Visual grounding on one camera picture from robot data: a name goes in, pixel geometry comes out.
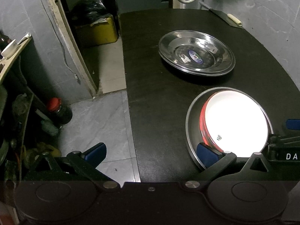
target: white bowl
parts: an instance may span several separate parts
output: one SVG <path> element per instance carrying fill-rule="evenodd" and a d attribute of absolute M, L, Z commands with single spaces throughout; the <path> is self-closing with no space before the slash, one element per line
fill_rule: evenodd
<path fill-rule="evenodd" d="M 8 59 L 10 58 L 17 50 L 18 44 L 16 43 L 16 39 L 14 39 L 11 43 L 8 44 L 7 47 L 1 52 L 1 56 Z"/>

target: bowl logo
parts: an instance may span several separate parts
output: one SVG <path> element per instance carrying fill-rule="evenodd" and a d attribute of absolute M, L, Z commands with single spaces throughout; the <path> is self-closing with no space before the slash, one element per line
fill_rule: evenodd
<path fill-rule="evenodd" d="M 199 54 L 198 54 L 197 52 L 194 52 L 194 51 L 190 50 L 188 53 L 189 53 L 190 57 L 191 57 L 196 63 L 199 63 L 199 64 L 202 64 L 202 63 L 203 63 L 202 58 L 199 56 Z"/>

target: red jar lid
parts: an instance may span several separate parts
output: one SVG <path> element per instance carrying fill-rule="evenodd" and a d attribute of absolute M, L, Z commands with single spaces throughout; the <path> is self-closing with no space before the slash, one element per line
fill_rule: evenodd
<path fill-rule="evenodd" d="M 57 110 L 61 104 L 62 104 L 61 98 L 51 98 L 47 103 L 47 110 L 49 112 L 53 112 Z"/>

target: stainless steel plate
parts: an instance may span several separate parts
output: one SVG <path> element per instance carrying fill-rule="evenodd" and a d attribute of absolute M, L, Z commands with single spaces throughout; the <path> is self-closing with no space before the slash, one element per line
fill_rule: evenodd
<path fill-rule="evenodd" d="M 200 112 L 202 110 L 203 105 L 208 100 L 208 98 L 212 94 L 222 91 L 222 90 L 233 90 L 233 91 L 237 91 L 237 92 L 247 95 L 245 92 L 242 92 L 237 89 L 229 88 L 229 87 L 211 88 L 211 89 L 208 89 L 208 90 L 202 92 L 200 95 L 198 95 L 193 100 L 193 102 L 191 103 L 191 105 L 187 111 L 187 116 L 185 119 L 185 133 L 187 136 L 187 149 L 188 149 L 188 152 L 190 153 L 191 158 L 195 162 L 195 164 L 202 170 L 206 169 L 206 168 L 203 165 L 203 163 L 200 161 L 200 159 L 197 157 L 197 154 L 196 154 L 197 145 L 200 142 L 203 142 L 201 132 L 200 132 L 200 126 L 199 126 Z M 247 95 L 247 96 L 250 97 L 253 101 L 255 101 L 257 103 L 257 105 L 259 105 L 259 107 L 261 108 L 262 112 L 264 113 L 264 115 L 266 117 L 266 120 L 268 121 L 269 132 L 273 134 L 272 124 L 271 124 L 270 119 L 267 116 L 266 112 L 264 111 L 264 109 L 251 96 L 249 96 L 249 95 Z"/>
<path fill-rule="evenodd" d="M 235 66 L 232 51 L 218 39 L 197 31 L 173 31 L 159 41 L 159 54 L 186 73 L 221 76 Z"/>

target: yellow box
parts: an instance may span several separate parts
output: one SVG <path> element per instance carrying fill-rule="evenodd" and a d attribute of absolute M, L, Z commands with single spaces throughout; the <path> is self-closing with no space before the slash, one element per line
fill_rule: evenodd
<path fill-rule="evenodd" d="M 113 17 L 105 22 L 76 27 L 76 32 L 83 47 L 99 46 L 116 42 L 118 39 Z"/>

